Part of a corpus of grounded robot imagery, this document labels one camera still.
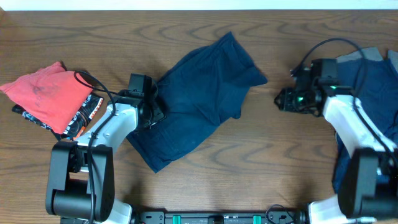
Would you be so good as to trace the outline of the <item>grey garment under pile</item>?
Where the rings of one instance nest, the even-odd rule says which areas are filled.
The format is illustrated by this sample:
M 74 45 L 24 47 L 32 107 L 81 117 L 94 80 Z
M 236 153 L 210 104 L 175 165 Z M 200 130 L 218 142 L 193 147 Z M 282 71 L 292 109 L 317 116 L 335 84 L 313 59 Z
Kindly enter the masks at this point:
M 384 57 L 380 54 L 379 49 L 377 47 L 365 48 L 363 49 L 363 53 L 365 54 L 368 60 L 379 62 L 384 59 Z M 362 58 L 361 54 L 358 51 L 355 51 L 347 55 L 339 56 L 336 59 L 338 63 L 342 63 L 352 60 L 358 60 L 361 58 Z M 391 61 L 394 70 L 397 72 L 397 51 L 387 50 L 387 59 Z

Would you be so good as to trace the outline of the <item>blue denim garment pile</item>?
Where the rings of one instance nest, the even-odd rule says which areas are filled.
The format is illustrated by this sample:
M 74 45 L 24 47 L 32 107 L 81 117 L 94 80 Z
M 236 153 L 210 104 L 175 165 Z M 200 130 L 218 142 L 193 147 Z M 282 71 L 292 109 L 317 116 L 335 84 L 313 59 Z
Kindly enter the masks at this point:
M 339 63 L 340 82 L 357 88 L 356 81 L 364 80 L 359 93 L 363 109 L 383 135 L 397 142 L 397 72 L 388 59 L 367 64 L 365 77 L 360 59 Z

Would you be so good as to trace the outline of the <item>dark navy shorts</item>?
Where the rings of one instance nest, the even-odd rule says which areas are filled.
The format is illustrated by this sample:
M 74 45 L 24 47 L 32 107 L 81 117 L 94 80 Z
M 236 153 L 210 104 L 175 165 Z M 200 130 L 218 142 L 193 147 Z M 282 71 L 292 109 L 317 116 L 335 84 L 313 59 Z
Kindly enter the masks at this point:
M 192 152 L 230 118 L 250 88 L 268 82 L 230 32 L 192 50 L 157 82 L 165 119 L 127 140 L 157 173 Z

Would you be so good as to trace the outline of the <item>folded red shirt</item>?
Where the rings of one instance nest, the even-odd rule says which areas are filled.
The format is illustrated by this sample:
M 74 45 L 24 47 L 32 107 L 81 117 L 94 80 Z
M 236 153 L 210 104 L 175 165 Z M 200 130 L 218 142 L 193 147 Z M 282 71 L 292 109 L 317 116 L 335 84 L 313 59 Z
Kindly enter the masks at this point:
M 92 92 L 86 81 L 76 80 L 80 77 L 55 62 L 1 85 L 1 91 L 55 133 L 62 134 Z

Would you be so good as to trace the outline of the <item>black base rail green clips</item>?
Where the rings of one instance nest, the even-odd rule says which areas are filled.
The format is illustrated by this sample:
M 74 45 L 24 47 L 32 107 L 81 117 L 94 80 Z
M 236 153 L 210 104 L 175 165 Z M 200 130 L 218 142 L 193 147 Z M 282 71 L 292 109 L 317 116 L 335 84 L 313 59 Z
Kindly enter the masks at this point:
M 133 210 L 130 224 L 309 224 L 306 210 L 274 204 L 264 211 Z

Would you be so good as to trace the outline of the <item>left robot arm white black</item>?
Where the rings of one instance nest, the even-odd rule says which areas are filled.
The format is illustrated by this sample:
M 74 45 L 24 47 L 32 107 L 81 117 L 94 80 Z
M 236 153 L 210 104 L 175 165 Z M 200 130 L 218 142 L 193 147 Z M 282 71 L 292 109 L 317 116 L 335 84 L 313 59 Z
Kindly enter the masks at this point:
M 165 118 L 157 82 L 133 73 L 128 87 L 111 93 L 104 115 L 89 131 L 52 148 L 45 208 L 60 223 L 138 223 L 133 207 L 115 197 L 114 155 L 132 132 Z

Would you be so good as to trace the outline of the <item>folded black printed shirt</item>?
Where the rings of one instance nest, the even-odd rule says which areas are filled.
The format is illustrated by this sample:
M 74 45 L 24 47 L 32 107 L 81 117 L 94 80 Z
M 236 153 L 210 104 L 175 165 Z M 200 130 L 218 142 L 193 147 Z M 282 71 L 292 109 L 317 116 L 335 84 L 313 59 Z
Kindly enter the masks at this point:
M 100 109 L 104 99 L 94 93 L 88 95 L 87 99 L 83 102 L 80 109 L 76 112 L 75 116 L 69 122 L 68 126 L 62 134 L 57 134 L 47 124 L 41 122 L 39 119 L 28 113 L 23 107 L 14 105 L 12 112 L 20 114 L 24 119 L 39 125 L 40 127 L 49 130 L 55 138 L 59 141 L 61 139 L 74 140 L 81 136 L 91 120 L 94 118 L 97 111 Z

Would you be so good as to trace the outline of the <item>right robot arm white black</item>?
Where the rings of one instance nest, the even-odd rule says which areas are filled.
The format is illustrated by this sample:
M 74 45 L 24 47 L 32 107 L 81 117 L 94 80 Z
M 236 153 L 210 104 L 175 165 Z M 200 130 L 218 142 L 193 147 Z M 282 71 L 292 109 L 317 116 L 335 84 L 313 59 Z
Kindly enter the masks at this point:
M 316 59 L 291 70 L 295 86 L 274 103 L 281 111 L 324 117 L 345 145 L 350 162 L 338 193 L 312 202 L 299 223 L 372 223 L 397 218 L 397 144 L 380 132 L 350 86 L 338 77 L 335 59 Z

